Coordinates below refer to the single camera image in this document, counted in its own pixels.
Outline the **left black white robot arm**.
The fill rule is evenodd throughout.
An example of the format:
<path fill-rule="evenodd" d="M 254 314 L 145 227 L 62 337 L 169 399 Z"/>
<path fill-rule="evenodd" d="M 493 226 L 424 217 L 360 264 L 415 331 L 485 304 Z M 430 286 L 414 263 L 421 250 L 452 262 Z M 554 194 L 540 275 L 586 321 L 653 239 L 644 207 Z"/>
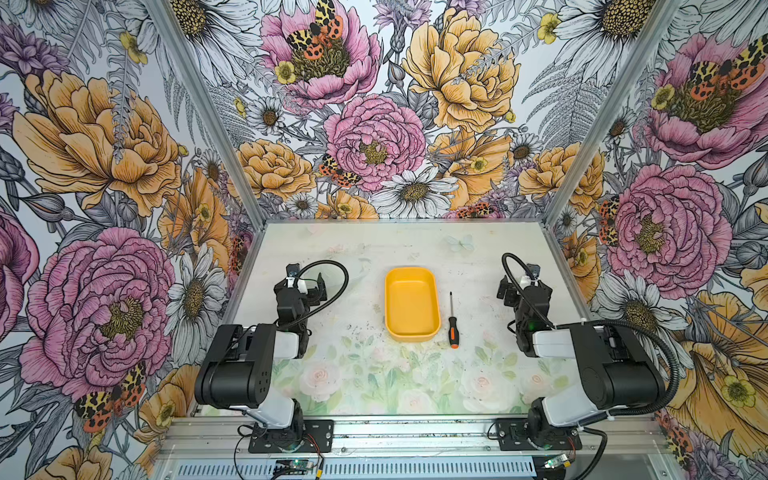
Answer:
<path fill-rule="evenodd" d="M 280 361 L 305 356 L 311 336 L 307 317 L 328 300 L 325 281 L 289 264 L 274 293 L 276 321 L 217 329 L 197 374 L 194 398 L 201 406 L 246 417 L 240 434 L 249 439 L 251 453 L 318 451 L 312 442 L 316 428 L 305 421 L 298 400 L 272 385 L 272 373 Z"/>

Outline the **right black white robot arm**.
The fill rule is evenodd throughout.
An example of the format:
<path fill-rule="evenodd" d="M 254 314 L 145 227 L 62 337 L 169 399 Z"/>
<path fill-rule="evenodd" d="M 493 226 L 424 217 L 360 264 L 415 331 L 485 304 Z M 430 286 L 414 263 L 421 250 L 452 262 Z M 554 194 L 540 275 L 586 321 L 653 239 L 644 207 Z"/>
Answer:
<path fill-rule="evenodd" d="M 514 312 L 507 329 L 518 350 L 528 358 L 573 360 L 577 379 L 557 394 L 532 400 L 524 421 L 499 421 L 500 444 L 575 446 L 580 429 L 616 416 L 653 413 L 674 396 L 679 375 L 664 380 L 638 339 L 655 341 L 653 332 L 617 320 L 554 325 L 546 317 L 552 289 L 531 266 L 519 280 L 504 269 L 497 298 Z"/>

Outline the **orange black handled screwdriver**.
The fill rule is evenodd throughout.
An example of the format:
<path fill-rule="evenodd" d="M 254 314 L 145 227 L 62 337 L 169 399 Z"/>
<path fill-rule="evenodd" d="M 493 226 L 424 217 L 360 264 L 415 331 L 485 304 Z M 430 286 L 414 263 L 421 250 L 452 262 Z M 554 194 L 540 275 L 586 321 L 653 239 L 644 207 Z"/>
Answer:
<path fill-rule="evenodd" d="M 450 303 L 450 315 L 448 318 L 449 322 L 449 345 L 452 349 L 458 349 L 460 346 L 460 332 L 458 329 L 458 322 L 457 317 L 454 314 L 454 301 L 453 301 L 453 293 L 449 293 L 449 303 Z"/>

